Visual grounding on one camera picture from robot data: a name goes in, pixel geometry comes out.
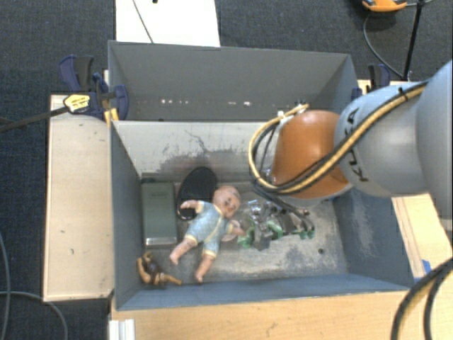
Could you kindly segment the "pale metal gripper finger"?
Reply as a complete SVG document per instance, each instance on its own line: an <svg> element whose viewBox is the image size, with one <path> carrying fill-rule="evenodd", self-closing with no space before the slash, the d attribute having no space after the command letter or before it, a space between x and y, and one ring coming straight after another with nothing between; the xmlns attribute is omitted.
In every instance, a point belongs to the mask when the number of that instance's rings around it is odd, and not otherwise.
<svg viewBox="0 0 453 340"><path fill-rule="evenodd" d="M273 239L273 231L267 225L256 227L256 249L263 251L268 249Z"/></svg>
<svg viewBox="0 0 453 340"><path fill-rule="evenodd" d="M256 203L251 203L248 206L248 231L254 232L258 230L260 233L265 231L265 222L261 215L261 208Z"/></svg>

